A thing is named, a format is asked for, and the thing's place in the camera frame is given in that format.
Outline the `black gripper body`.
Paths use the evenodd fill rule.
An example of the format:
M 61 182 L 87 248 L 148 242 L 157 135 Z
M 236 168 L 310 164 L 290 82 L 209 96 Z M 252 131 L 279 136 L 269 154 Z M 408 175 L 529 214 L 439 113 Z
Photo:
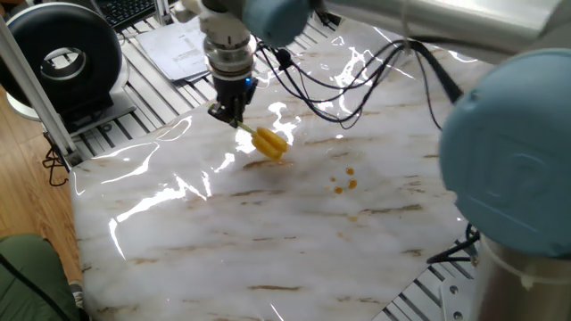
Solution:
M 235 100 L 244 100 L 247 105 L 251 103 L 258 79 L 251 76 L 238 80 L 214 78 L 213 84 L 217 91 L 218 103 L 235 108 Z

